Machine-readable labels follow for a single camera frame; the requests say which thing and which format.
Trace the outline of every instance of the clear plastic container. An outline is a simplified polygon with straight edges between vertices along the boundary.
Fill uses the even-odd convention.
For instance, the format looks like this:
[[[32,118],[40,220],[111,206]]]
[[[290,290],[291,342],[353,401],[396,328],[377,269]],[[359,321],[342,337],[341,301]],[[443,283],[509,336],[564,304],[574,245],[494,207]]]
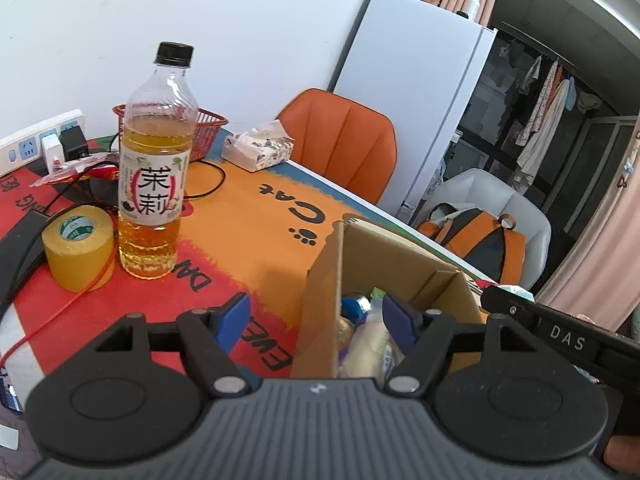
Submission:
[[[156,69],[127,102],[120,142],[122,267],[152,280],[176,263],[180,213],[198,104],[185,78],[193,47],[162,42]]]

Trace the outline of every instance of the white power strip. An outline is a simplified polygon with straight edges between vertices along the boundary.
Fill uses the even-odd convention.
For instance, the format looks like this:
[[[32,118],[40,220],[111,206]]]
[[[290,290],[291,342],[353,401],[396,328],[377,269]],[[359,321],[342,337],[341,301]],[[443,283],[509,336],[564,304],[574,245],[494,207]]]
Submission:
[[[43,137],[53,134],[60,137],[60,132],[73,126],[80,126],[84,132],[84,115],[77,108],[0,139],[0,176],[42,156]]]

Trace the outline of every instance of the basket rim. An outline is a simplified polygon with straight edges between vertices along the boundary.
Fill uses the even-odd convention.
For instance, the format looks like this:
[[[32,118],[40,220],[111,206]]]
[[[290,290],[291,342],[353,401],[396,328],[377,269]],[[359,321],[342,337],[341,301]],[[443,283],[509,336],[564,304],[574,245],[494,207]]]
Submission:
[[[113,112],[118,116],[118,117],[124,117],[124,108],[126,105],[116,105],[114,106]],[[209,114],[212,117],[215,117],[217,120],[215,121],[205,121],[203,123],[196,123],[196,127],[197,128],[202,128],[204,126],[212,128],[214,126],[224,126],[225,124],[229,124],[229,119],[227,119],[226,117],[220,115],[220,114],[215,114],[209,110],[205,110],[204,108],[198,108],[198,111],[200,113],[204,113],[204,114]]]

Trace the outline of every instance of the amber liquid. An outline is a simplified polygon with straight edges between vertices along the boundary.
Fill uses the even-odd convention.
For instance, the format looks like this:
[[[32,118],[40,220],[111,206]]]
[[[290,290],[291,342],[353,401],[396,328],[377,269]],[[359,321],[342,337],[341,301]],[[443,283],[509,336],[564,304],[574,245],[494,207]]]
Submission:
[[[120,142],[145,155],[175,155],[191,147],[195,124],[162,116],[143,116],[124,128]],[[119,215],[118,245],[122,267],[145,280],[161,278],[176,264],[180,217],[163,225],[134,224]]]

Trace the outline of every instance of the white charger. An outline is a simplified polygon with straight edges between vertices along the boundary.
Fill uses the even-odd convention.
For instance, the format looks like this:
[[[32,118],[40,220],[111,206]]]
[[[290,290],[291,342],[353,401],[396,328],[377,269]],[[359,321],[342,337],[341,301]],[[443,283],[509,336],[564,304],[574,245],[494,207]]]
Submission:
[[[42,137],[42,155],[47,161],[47,170],[49,174],[53,173],[53,166],[56,161],[60,164],[65,162],[65,150],[57,135],[51,134]]]

